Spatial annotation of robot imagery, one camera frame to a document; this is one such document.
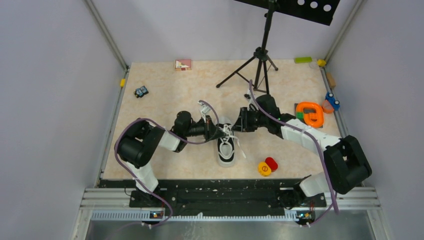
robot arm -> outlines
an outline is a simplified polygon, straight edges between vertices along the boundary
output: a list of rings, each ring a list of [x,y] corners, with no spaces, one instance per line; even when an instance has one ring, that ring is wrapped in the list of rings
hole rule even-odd
[[[117,154],[151,192],[158,186],[150,159],[161,147],[179,153],[187,145],[187,137],[203,136],[206,141],[226,136],[214,125],[205,106],[201,108],[202,118],[195,122],[188,111],[180,111],[174,121],[174,126],[167,131],[158,126],[152,126],[146,120],[141,120],[129,127],[117,142]],[[137,188],[147,191],[137,182]]]
[[[240,108],[240,114],[232,128],[233,131],[253,132],[259,127],[265,127],[269,133],[281,139],[295,142],[318,155],[314,141],[305,134],[305,132],[308,132],[317,139],[323,151],[324,162],[332,187],[340,194],[346,194],[371,175],[371,167],[355,137],[349,135],[340,138],[320,132],[296,119],[291,114],[281,114],[271,95],[259,96],[256,101],[262,109],[281,122],[302,129],[302,131],[281,125],[257,109],[249,91],[244,96],[249,101],[249,108]],[[325,174],[321,172],[298,182],[294,186],[294,191],[298,201],[302,202],[307,197],[329,192],[330,190]]]

tripod leg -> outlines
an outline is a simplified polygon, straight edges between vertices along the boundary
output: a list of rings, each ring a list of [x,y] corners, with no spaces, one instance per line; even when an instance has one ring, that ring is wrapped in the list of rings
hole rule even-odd
[[[246,65],[248,65],[251,61],[253,61],[256,57],[252,56],[249,60],[247,60],[247,62],[243,63],[243,65],[241,65],[239,68],[237,68],[235,71],[233,71],[228,77],[226,77],[226,79],[224,79],[222,82],[218,83],[216,85],[216,88],[218,89],[219,87],[221,87],[221,85],[223,85],[228,79],[230,79],[232,76],[234,76],[235,74],[238,74],[240,70],[242,70],[242,68],[246,67]]]
[[[270,86],[268,85],[268,71],[267,71],[267,62],[263,62],[263,75],[265,77],[265,88],[266,88],[266,94],[270,94]]]
[[[268,59],[269,63],[274,67],[276,71],[278,71],[278,67],[274,64],[274,62],[271,60],[270,56],[268,54],[266,55],[266,58]]]
[[[256,77],[254,78],[254,84],[253,84],[253,89],[254,90],[257,90],[258,89],[259,76],[261,75],[261,68],[262,68],[262,61],[259,60],[257,62]]]

wooden block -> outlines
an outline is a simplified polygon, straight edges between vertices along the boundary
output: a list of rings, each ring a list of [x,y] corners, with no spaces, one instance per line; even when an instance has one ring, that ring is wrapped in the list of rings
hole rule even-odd
[[[191,59],[177,59],[175,60],[175,70],[176,71],[187,71],[192,69],[192,60]]]
[[[336,87],[336,81],[334,80],[334,77],[331,73],[327,72],[327,80],[328,80],[328,85],[330,86],[330,89],[333,89]]]

white wall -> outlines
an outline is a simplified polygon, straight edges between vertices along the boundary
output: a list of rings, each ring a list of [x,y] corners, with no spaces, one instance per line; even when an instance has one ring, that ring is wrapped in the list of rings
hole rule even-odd
[[[0,238],[71,237],[123,70],[81,0],[0,3]]]
[[[356,0],[331,26],[276,12],[269,56],[324,58]],[[264,8],[234,0],[94,0],[126,62],[249,59],[262,43]]]
[[[329,68],[397,239],[422,239],[424,2],[370,0]]]

black and white sneaker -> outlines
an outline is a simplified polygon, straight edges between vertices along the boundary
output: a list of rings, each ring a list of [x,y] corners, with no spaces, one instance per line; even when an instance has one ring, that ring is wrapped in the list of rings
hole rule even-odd
[[[218,127],[227,134],[227,136],[217,139],[218,163],[221,165],[221,167],[231,167],[236,163],[234,156],[234,139],[237,140],[237,145],[240,148],[244,158],[246,158],[246,155],[242,150],[242,146],[240,146],[239,138],[234,136],[234,132],[231,130],[233,124],[230,119],[225,116],[220,117]]]

